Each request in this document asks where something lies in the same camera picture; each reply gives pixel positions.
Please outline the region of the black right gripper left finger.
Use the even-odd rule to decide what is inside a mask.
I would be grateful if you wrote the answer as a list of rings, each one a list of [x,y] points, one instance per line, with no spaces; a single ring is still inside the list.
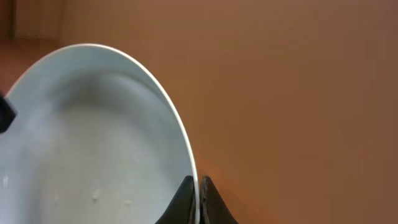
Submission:
[[[155,224],[194,224],[195,188],[193,177],[186,176],[168,207]]]

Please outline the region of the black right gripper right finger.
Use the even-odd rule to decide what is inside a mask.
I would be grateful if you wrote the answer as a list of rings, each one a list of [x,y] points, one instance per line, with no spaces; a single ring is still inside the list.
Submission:
[[[200,184],[200,224],[238,224],[207,175]]]

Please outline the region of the pale green plate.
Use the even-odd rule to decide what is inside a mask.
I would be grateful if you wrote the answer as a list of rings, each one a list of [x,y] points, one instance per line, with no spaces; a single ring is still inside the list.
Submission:
[[[100,44],[44,56],[1,96],[2,223],[156,223],[186,176],[180,116],[137,60]]]

